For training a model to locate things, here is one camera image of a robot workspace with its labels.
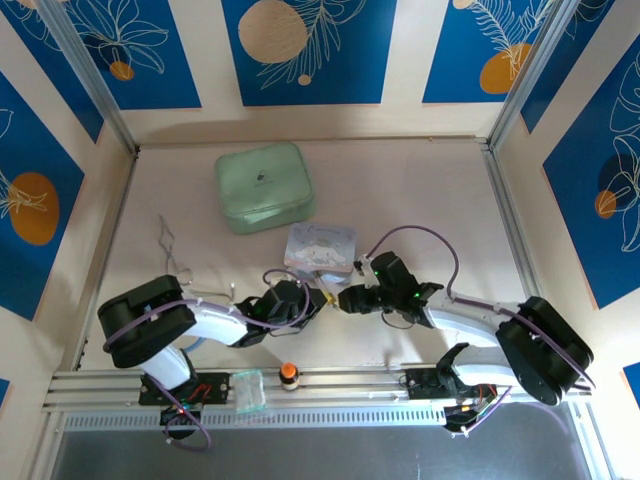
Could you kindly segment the clear plastic bag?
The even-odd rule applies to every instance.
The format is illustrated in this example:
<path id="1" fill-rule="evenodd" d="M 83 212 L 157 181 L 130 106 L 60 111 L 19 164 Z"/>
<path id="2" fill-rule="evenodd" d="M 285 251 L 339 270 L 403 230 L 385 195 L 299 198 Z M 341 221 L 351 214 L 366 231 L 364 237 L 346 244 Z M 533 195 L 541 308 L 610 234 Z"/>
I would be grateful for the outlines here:
<path id="1" fill-rule="evenodd" d="M 264 378 L 260 370 L 246 370 L 231 376 L 234 402 L 238 413 L 250 413 L 266 407 Z"/>

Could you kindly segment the aluminium frame rail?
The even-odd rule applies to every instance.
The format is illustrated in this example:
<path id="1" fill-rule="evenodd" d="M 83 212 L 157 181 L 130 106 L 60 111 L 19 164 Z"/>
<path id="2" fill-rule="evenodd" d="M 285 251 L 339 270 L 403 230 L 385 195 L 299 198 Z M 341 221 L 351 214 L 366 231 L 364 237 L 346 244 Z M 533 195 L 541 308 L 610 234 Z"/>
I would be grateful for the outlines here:
<path id="1" fill-rule="evenodd" d="M 268 409 L 369 407 L 408 404 L 401 387 L 404 365 L 398 367 L 303 368 L 299 386 L 287 391 L 278 369 L 265 368 L 263 388 Z M 140 410 L 139 370 L 79 370 L 56 372 L 46 391 L 42 410 L 53 412 Z"/>

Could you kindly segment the cartoon print tin box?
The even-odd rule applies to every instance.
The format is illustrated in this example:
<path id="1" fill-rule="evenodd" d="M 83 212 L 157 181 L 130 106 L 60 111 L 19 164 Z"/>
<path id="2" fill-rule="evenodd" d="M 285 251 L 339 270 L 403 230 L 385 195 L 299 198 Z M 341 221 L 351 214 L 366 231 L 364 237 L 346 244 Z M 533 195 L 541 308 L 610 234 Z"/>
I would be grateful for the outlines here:
<path id="1" fill-rule="evenodd" d="M 346 285 L 352 278 L 356 245 L 357 233 L 352 228 L 294 223 L 289 228 L 284 265 L 307 279 Z"/>

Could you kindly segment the brass padlock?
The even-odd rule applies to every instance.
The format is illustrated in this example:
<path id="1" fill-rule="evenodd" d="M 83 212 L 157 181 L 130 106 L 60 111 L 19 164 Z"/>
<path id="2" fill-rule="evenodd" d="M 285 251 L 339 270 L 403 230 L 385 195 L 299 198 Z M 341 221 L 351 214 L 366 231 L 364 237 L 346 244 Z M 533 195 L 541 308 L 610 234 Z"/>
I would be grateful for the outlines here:
<path id="1" fill-rule="evenodd" d="M 321 278 L 316 278 L 315 279 L 315 284 L 316 287 L 322 292 L 322 294 L 324 295 L 324 297 L 327 300 L 327 304 L 330 305 L 332 308 L 337 309 L 338 305 L 337 305 L 337 298 L 335 297 L 335 295 L 329 290 L 329 288 L 326 286 L 326 284 L 322 281 Z"/>

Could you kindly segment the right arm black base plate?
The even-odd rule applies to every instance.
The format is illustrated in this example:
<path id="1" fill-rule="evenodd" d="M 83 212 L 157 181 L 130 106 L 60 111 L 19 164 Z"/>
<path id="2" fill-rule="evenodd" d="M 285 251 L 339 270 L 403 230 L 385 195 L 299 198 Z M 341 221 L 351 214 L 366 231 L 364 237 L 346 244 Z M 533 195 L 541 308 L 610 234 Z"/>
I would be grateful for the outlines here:
<path id="1" fill-rule="evenodd" d="M 467 385 L 451 369 L 410 368 L 405 371 L 401 384 L 411 400 L 497 398 L 494 385 Z"/>

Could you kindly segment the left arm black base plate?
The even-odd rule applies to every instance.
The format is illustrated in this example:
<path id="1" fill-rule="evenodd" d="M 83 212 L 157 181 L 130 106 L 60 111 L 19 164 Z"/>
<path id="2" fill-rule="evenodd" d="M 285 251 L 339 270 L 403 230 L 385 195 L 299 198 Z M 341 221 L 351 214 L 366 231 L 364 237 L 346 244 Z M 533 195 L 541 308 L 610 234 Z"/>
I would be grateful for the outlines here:
<path id="1" fill-rule="evenodd" d="M 186 383 L 167 391 L 181 404 L 225 405 L 230 391 L 229 373 L 199 373 Z M 161 389 L 144 374 L 138 403 L 142 406 L 169 406 L 171 401 Z"/>

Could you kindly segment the mint green zip case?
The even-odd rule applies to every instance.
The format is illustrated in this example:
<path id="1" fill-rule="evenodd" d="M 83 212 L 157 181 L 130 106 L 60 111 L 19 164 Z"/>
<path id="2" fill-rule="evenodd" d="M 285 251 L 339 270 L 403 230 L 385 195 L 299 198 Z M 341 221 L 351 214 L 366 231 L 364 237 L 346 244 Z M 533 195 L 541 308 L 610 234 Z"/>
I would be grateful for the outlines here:
<path id="1" fill-rule="evenodd" d="M 291 142 L 222 155 L 215 174 L 221 211 L 237 235 L 304 221 L 316 213 L 310 170 Z"/>

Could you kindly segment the aluminium frame post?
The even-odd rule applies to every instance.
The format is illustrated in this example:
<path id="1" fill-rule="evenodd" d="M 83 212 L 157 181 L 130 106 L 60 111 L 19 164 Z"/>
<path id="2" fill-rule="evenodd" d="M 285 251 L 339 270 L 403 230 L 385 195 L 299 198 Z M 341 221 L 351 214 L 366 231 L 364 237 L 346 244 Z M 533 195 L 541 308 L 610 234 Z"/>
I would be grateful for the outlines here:
<path id="1" fill-rule="evenodd" d="M 551 10 L 533 43 L 522 70 L 513 83 L 502 109 L 486 138 L 489 151 L 494 152 L 506 138 L 511 125 L 536 85 L 542 71 L 561 39 L 580 0 L 554 0 Z"/>
<path id="2" fill-rule="evenodd" d="M 34 0 L 34 2 L 51 36 L 98 112 L 109 124 L 123 147 L 129 153 L 136 155 L 138 145 L 120 113 L 117 102 L 63 6 L 57 0 Z"/>

